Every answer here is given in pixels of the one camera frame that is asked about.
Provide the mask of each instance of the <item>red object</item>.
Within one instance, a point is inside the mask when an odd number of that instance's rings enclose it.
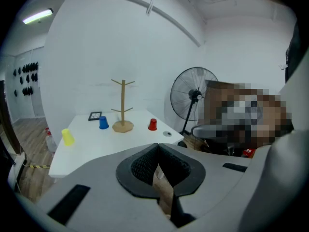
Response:
[[[255,149],[246,149],[243,151],[243,154],[250,157],[254,153]]]
[[[155,118],[152,118],[150,120],[150,124],[148,126],[148,129],[151,130],[151,131],[155,131],[156,130],[156,119]]]
[[[46,133],[47,133],[48,136],[51,136],[51,135],[52,135],[52,134],[50,133],[49,127],[46,127],[46,128],[45,128],[45,131],[46,131]]]

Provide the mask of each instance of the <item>wooden stand base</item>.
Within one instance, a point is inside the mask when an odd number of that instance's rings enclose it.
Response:
[[[114,129],[115,132],[121,132],[125,133],[133,129],[133,124],[130,121],[124,122],[124,125],[121,124],[121,121],[117,121],[116,123],[113,124],[112,128]]]

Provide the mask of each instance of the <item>white table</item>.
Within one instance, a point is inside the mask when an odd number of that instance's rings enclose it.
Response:
[[[61,139],[49,170],[51,177],[63,178],[90,160],[133,147],[152,143],[177,144],[183,140],[182,135],[146,110],[125,113],[125,120],[134,124],[133,130],[126,133],[112,129],[112,125],[120,120],[120,113],[105,113],[102,116],[106,116],[109,124],[105,130],[99,128],[98,120],[88,121],[89,115],[74,117],[68,128],[75,143],[65,146]],[[156,131],[148,130],[151,118],[157,120]],[[165,136],[165,131],[170,132],[171,136]]]

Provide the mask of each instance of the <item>standing fan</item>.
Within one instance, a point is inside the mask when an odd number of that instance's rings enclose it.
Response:
[[[185,119],[181,135],[185,132],[188,120],[196,121],[198,119],[198,107],[203,106],[204,94],[207,89],[206,80],[218,81],[211,71],[202,67],[193,67],[182,72],[174,81],[170,102],[174,112],[180,118]]]

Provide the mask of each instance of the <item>fluorescent light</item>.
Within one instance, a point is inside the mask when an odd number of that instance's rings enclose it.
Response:
[[[42,12],[39,12],[37,14],[34,14],[34,15],[28,17],[27,19],[23,20],[23,22],[25,24],[28,24],[28,23],[33,22],[35,20],[38,20],[42,17],[49,16],[49,15],[52,15],[52,14],[53,14],[52,9],[44,10]]]

